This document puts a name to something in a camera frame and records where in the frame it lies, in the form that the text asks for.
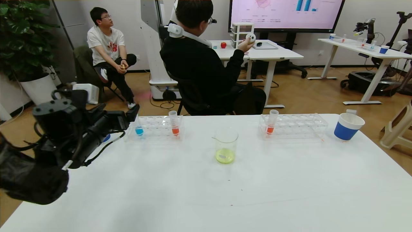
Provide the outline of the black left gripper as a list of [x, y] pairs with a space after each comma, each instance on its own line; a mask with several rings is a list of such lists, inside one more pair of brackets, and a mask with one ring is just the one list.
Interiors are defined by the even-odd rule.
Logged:
[[111, 132], [128, 129], [130, 122], [135, 122], [138, 117], [139, 110], [140, 105], [136, 104], [127, 112], [102, 110], [92, 113], [87, 126], [87, 141], [104, 141]]

